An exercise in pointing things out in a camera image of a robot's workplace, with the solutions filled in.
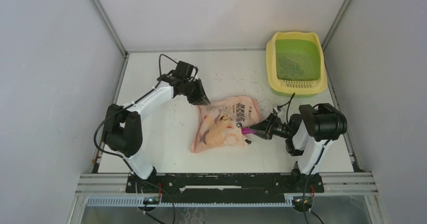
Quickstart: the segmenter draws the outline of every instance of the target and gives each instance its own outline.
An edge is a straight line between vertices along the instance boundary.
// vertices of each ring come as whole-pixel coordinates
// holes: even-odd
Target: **pink plastic bag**
[[[246,97],[229,97],[213,101],[209,106],[198,106],[200,125],[192,153],[222,146],[246,146],[241,127],[260,122],[261,114],[256,100]]]

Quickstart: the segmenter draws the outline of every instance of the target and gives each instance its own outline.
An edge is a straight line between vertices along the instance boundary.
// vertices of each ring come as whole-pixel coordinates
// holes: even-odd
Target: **litter box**
[[[268,82],[278,95],[313,96],[328,86],[315,33],[277,32],[267,43],[266,59]]]

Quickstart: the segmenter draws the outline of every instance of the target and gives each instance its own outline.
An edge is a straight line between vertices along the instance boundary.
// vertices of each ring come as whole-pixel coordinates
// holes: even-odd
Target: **plastic bag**
[[[256,100],[246,96],[213,101],[198,109],[200,125],[191,145],[192,153],[222,146],[246,146],[248,143],[241,128],[261,120]]]

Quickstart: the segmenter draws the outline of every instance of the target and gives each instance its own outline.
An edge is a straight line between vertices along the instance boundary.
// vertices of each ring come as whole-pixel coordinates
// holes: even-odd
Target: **white table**
[[[117,104],[126,104],[145,94],[159,76],[160,53],[132,53],[129,57]],[[274,105],[289,100],[273,94],[265,69],[265,51],[199,51],[170,52],[168,56],[199,68],[208,98],[246,95],[258,100],[262,117]],[[162,58],[163,73],[175,67]],[[329,89],[310,98],[294,98],[289,116],[301,104],[332,103]],[[186,98],[178,96],[160,106],[143,122],[143,146],[158,173],[262,173],[290,172],[298,157],[291,157],[283,138],[263,140],[248,136],[247,147],[223,147],[199,154],[190,152],[198,127],[198,112]],[[350,157],[341,136],[329,149],[322,172],[353,172]],[[129,168],[116,156],[103,154],[99,173],[127,173]]]

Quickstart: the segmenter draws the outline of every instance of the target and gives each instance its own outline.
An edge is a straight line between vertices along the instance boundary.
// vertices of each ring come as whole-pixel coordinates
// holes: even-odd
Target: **white panel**
[[[277,31],[326,36],[344,0],[100,0],[127,50],[265,48]]]
[[[220,100],[246,95],[258,100],[262,116],[267,117],[274,105],[289,100],[273,94],[265,71],[265,51],[207,51],[167,53],[176,60],[195,64],[208,98]],[[125,104],[146,93],[158,77],[159,53],[130,55],[118,104]],[[175,64],[163,58],[163,72]],[[314,97],[294,98],[290,115],[301,104],[332,103],[329,90]],[[284,138],[263,140],[249,136],[246,147],[223,147],[199,154],[190,152],[198,129],[197,107],[183,96],[161,105],[143,122],[144,149],[147,158],[160,173],[251,173],[290,172],[299,157],[291,157]],[[341,137],[329,149],[322,172],[352,172],[350,157]],[[102,155],[99,172],[127,173],[126,164],[116,156]]]
[[[89,0],[0,0],[0,223],[64,223],[121,55]]]
[[[425,223],[426,0],[354,0],[326,64],[391,223]]]

